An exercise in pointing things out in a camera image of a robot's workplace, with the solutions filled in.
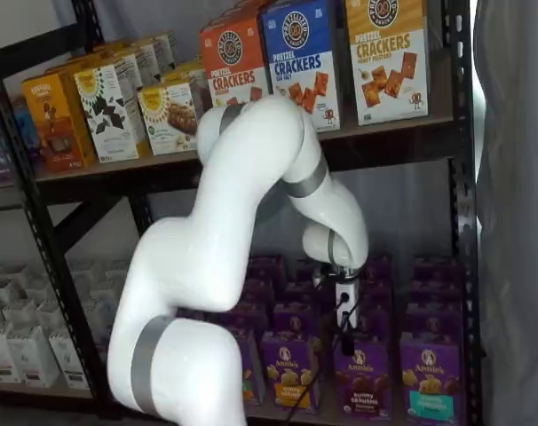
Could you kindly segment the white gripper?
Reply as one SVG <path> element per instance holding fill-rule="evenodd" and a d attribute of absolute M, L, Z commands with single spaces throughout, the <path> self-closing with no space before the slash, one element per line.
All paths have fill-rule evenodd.
<path fill-rule="evenodd" d="M 336 323 L 343 330 L 339 336 L 341 352 L 344 356 L 354 353 L 352 328 L 358 326 L 360 313 L 360 282 L 358 280 L 336 284 Z"/>

